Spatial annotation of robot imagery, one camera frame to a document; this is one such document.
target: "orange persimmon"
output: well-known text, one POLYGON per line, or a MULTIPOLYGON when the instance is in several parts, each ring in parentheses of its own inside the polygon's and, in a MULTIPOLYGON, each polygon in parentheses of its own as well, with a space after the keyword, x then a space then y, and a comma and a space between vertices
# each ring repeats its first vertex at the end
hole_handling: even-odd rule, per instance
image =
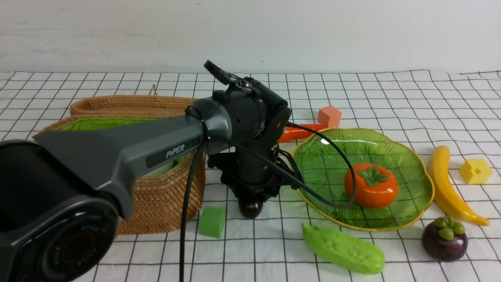
MULTIPOLYGON (((357 195, 355 203, 367 208, 384 208, 391 204, 398 193, 398 182, 388 169, 375 164, 356 164, 353 166, 357 195)), ((353 195, 353 177, 348 170, 345 175, 345 190, 353 195)))

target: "pink cube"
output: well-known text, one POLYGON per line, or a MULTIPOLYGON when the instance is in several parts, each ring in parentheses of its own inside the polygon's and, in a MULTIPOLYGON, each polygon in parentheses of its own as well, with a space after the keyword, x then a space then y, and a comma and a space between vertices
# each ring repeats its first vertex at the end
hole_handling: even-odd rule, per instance
POLYGON ((318 112, 318 123, 327 128, 338 127, 341 122, 341 111, 333 106, 321 108, 318 112))

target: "black wire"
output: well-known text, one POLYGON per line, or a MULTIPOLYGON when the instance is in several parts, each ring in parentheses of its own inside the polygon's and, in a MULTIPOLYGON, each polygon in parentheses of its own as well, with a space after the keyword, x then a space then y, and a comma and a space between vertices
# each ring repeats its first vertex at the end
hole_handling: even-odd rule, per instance
POLYGON ((205 139, 193 157, 193 161, 191 161, 191 165, 189 167, 188 179, 186 180, 186 189, 184 191, 184 200, 183 200, 183 210, 181 212, 181 231, 179 235, 179 281, 184 282, 184 247, 185 247, 185 238, 186 238, 186 222, 188 218, 188 203, 189 203, 189 195, 191 192, 191 183, 193 182, 193 178, 195 177, 196 165, 198 164, 198 159, 203 156, 203 151, 209 144, 208 139, 205 139))
POLYGON ((247 148, 243 145, 237 144, 229 139, 217 138, 217 137, 207 138, 202 142, 201 146, 198 148, 198 150, 195 154, 195 157, 193 158, 193 161, 191 162, 189 173, 188 173, 188 180, 186 182, 186 191, 184 192, 183 209, 182 209, 182 213, 181 213, 181 231, 180 231, 180 238, 179 238, 179 245, 180 245, 179 246, 179 282, 184 282, 184 247, 185 247, 185 238, 186 238, 186 221, 187 221, 187 214, 188 214, 188 202, 189 202, 189 195, 190 195, 190 191, 191 191, 191 183, 193 182, 193 177, 195 174, 196 165, 198 164, 198 159, 202 156, 203 151, 205 150, 205 148, 207 147, 207 145, 209 143, 209 140, 210 141, 215 140, 215 141, 224 142, 230 146, 233 146, 235 148, 239 148, 242 151, 245 151, 246 153, 253 155, 254 157, 265 162, 267 165, 269 165, 275 171, 282 174, 282 176, 284 176, 285 178, 287 178, 291 182, 293 182, 293 184, 294 184, 293 186, 301 187, 302 189, 306 190, 310 195, 312 195, 313 197, 317 198, 319 201, 321 201, 322 203, 324 203, 330 207, 333 207, 336 209, 346 209, 346 208, 349 208, 355 202, 355 196, 357 195, 355 171, 353 170, 353 167, 351 166, 350 161, 346 158, 346 156, 341 151, 341 149, 339 149, 339 147, 337 147, 337 145, 334 144, 328 137, 326 137, 325 135, 323 135, 315 130, 312 130, 312 129, 309 129, 307 127, 303 127, 303 126, 300 126, 300 125, 297 125, 297 124, 294 124, 291 122, 288 122, 287 126, 306 130, 308 132, 311 132, 313 134, 320 136, 325 141, 327 141, 332 147, 334 147, 334 149, 339 153, 341 158, 346 162, 346 165, 348 166, 348 169, 350 170, 350 172, 352 174, 352 178, 353 178, 353 195, 351 196, 350 200, 348 201, 348 204, 342 205, 342 206, 333 204, 330 201, 327 201, 326 199, 324 199, 322 196, 317 194, 312 189, 310 189, 308 186, 306 186, 306 184, 303 182, 303 177, 299 171, 299 168, 298 168, 296 162, 294 161, 294 158, 292 157, 292 155, 289 152, 286 152, 284 150, 279 149, 279 153, 282 154, 283 156, 285 156, 287 158, 287 160, 289 161, 289 163, 291 164, 292 170, 294 171, 295 175, 292 175, 291 171, 284 170, 283 168, 278 166, 275 162, 272 162, 272 161, 268 160, 267 158, 251 151, 249 148, 247 148))
MULTIPOLYGON (((325 138, 328 142, 330 141, 327 137, 325 137, 324 135, 321 135, 322 138, 325 138)), ((239 148, 241 149, 242 151, 245 151, 246 153, 248 154, 251 154, 253 155, 254 157, 260 159, 261 161, 265 162, 267 165, 269 165, 271 168, 273 168, 275 171, 279 172, 283 177, 287 178, 288 180, 290 180, 293 185, 292 186, 296 186, 296 187, 301 187, 302 189, 306 190, 308 192, 308 194, 312 195, 313 197, 315 197, 317 200, 321 201, 322 203, 332 207, 332 208, 335 208, 335 209, 346 209, 346 208, 349 208, 354 202, 355 202, 355 195, 357 193, 357 187, 355 185, 355 172, 353 171, 353 167, 351 166, 350 162, 348 160, 346 160, 346 163, 348 165, 348 168, 350 169, 351 173, 352 173, 352 176, 353 176, 353 195, 350 199, 350 201, 348 201, 348 204, 346 205, 336 205, 326 199, 324 199, 322 196, 320 196, 319 194, 317 194, 315 191, 313 191, 312 189, 310 189, 308 186, 306 186, 306 184, 304 182, 302 182, 301 180, 299 180, 297 177, 291 175, 291 172, 290 171, 286 171, 284 170, 283 168, 279 167, 275 162, 272 162, 270 160, 268 160, 267 158, 251 151, 249 148, 243 146, 243 145, 240 145, 240 144, 237 144, 229 139, 226 139, 226 138, 217 138, 217 137, 212 137, 211 140, 214 140, 214 141, 220 141, 220 142, 224 142, 228 145, 231 145, 235 148, 239 148)))

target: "green cube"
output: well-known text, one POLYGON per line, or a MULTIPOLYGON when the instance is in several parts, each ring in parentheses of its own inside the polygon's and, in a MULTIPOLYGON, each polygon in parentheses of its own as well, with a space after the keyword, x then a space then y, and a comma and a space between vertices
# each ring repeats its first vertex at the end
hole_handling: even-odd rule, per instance
POLYGON ((221 238, 226 223, 226 210, 216 207, 204 207, 198 222, 198 232, 201 235, 221 238))

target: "purple mangosteen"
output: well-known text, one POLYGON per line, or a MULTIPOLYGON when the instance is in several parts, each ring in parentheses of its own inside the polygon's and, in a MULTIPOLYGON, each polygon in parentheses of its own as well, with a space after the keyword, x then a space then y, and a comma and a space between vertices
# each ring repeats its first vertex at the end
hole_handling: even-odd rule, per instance
POLYGON ((459 260, 468 248, 464 226, 452 216, 442 216, 428 224, 421 242, 433 259, 443 262, 459 260))

